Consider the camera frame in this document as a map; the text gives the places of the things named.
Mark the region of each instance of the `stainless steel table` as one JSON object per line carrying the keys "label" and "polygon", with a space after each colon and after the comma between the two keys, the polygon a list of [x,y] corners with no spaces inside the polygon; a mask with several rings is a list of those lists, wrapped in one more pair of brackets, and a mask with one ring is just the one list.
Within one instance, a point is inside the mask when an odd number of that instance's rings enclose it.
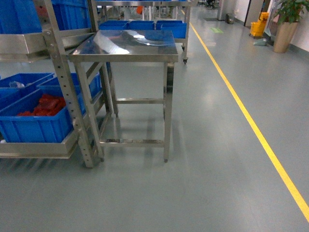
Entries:
{"label": "stainless steel table", "polygon": [[[91,121],[92,133],[98,147],[163,147],[164,161],[169,158],[170,127],[172,113],[172,95],[174,63],[178,62],[178,53],[171,31],[163,30],[100,30],[68,55],[74,63],[87,113]],[[93,62],[88,71],[82,62]],[[163,62],[164,86],[161,99],[117,99],[110,62]],[[94,74],[102,70],[102,87],[110,93],[105,99],[112,101],[114,113],[118,117],[118,104],[162,104],[164,119],[164,140],[101,139],[107,120],[112,113],[107,112],[102,125],[98,126],[94,105],[91,101],[89,83]]]}

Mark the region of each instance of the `red item in crate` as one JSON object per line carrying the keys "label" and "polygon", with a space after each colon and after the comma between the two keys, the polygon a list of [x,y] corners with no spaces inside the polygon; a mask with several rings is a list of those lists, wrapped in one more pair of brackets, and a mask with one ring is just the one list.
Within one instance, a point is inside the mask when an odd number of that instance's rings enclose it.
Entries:
{"label": "red item in crate", "polygon": [[30,111],[25,111],[25,112],[19,113],[17,116],[34,116],[34,113],[31,113]]}
{"label": "red item in crate", "polygon": [[49,94],[43,94],[39,99],[39,104],[34,108],[33,113],[25,111],[17,116],[55,116],[66,106],[62,97],[55,97]]}

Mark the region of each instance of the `plant pot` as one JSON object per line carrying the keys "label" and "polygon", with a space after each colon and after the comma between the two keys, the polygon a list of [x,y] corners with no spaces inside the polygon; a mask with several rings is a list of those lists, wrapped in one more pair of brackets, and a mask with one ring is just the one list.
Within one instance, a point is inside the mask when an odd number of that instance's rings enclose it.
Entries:
{"label": "plant pot", "polygon": [[289,44],[294,36],[297,25],[298,22],[284,22],[279,25],[274,44],[274,52],[285,53],[288,50]]}

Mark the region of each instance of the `stainless steel frame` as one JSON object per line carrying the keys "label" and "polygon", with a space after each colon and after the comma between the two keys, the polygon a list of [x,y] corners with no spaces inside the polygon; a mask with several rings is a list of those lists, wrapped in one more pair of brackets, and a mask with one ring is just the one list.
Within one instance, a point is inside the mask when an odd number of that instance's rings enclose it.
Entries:
{"label": "stainless steel frame", "polygon": [[189,39],[189,28],[190,28],[190,12],[191,6],[195,4],[191,0],[187,1],[96,1],[98,6],[102,6],[106,11],[107,6],[180,6],[184,7],[184,22],[187,23],[186,36],[184,39],[175,39],[176,43],[182,43],[183,49],[183,62],[184,64],[188,61],[188,39]]}
{"label": "stainless steel frame", "polygon": [[[88,133],[92,117],[87,114],[84,116],[81,114],[70,75],[66,49],[78,46],[98,30],[95,1],[88,0],[92,28],[66,31],[59,31],[51,0],[33,1],[36,9],[41,9],[38,11],[38,16],[42,25],[42,33],[0,35],[0,61],[34,62],[51,57],[70,116],[73,120],[74,131],[59,144],[0,144],[0,158],[68,159],[77,145],[79,145],[86,167],[92,168],[99,163],[99,158],[102,158],[103,154],[100,146],[93,145],[92,136],[90,137]],[[94,77],[96,72],[98,72],[98,68],[94,67],[88,74],[89,80]],[[95,114],[104,103],[106,103],[106,109],[109,109],[106,96],[106,93],[101,91],[93,100]]]}
{"label": "stainless steel frame", "polygon": [[[87,114],[90,117],[91,130],[96,144],[101,147],[163,147],[164,161],[169,158],[170,128],[172,113],[172,96],[174,80],[174,63],[178,62],[178,54],[171,31],[154,31],[147,34],[146,31],[98,31],[86,40],[71,54],[69,60],[74,63],[78,78],[82,87]],[[112,71],[109,61],[115,62],[163,62],[164,63],[164,86],[162,99],[117,99]],[[88,71],[85,71],[82,62],[94,62]],[[101,127],[96,121],[96,114],[91,102],[90,89],[87,76],[91,71],[106,62],[104,70],[109,73],[103,79],[105,92],[112,96],[113,108],[118,117],[118,104],[162,104],[164,120],[164,140],[133,140],[133,139],[101,139],[108,120],[112,117],[107,112]]]}

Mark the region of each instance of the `table leg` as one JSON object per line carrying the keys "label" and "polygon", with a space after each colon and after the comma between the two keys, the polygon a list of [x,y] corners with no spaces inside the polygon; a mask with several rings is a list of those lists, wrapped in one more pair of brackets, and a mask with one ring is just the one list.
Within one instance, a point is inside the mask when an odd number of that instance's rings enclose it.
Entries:
{"label": "table leg", "polygon": [[152,20],[152,15],[151,15],[151,6],[149,6],[149,21]]}
{"label": "table leg", "polygon": [[107,8],[106,6],[103,7],[104,8],[104,22],[106,22],[108,20],[108,17],[107,17]]}
{"label": "table leg", "polygon": [[110,92],[112,96],[112,107],[113,107],[116,117],[118,117],[118,105],[117,105],[117,96],[116,96],[116,90],[115,90],[115,82],[112,77],[112,68],[111,68],[110,62],[106,62],[106,71],[107,71],[107,76],[109,80]]}
{"label": "table leg", "polygon": [[169,144],[173,101],[174,63],[164,63],[164,162],[169,159]]}
{"label": "table leg", "polygon": [[104,72],[103,67],[100,68],[99,73],[100,73],[101,85],[102,85],[102,90],[103,90],[103,97],[105,101],[105,110],[106,110],[106,113],[108,114],[109,112],[112,111],[112,100],[109,97],[109,94],[107,92],[108,82],[106,82],[105,80],[106,74]]}
{"label": "table leg", "polygon": [[185,35],[185,43],[183,43],[182,48],[183,48],[183,62],[184,64],[187,63],[188,57],[187,57],[187,51],[188,51],[188,39],[189,39],[189,28],[190,28],[190,12],[191,12],[191,7],[188,6],[185,9],[185,15],[184,15],[184,22],[187,23],[187,28],[186,28],[186,35]]}
{"label": "table leg", "polygon": [[87,79],[87,74],[84,68],[82,67],[81,63],[74,63],[74,66],[75,66],[76,73],[78,76],[78,81],[81,86],[81,91],[83,95],[84,104],[86,107],[86,112],[90,119],[91,131],[95,137],[95,142],[98,147],[98,156],[101,159],[104,159],[104,152],[103,152],[102,147],[100,146],[98,122],[96,118],[96,112],[95,112],[95,109],[92,103],[92,97],[91,97],[91,92],[90,92],[89,83]]}

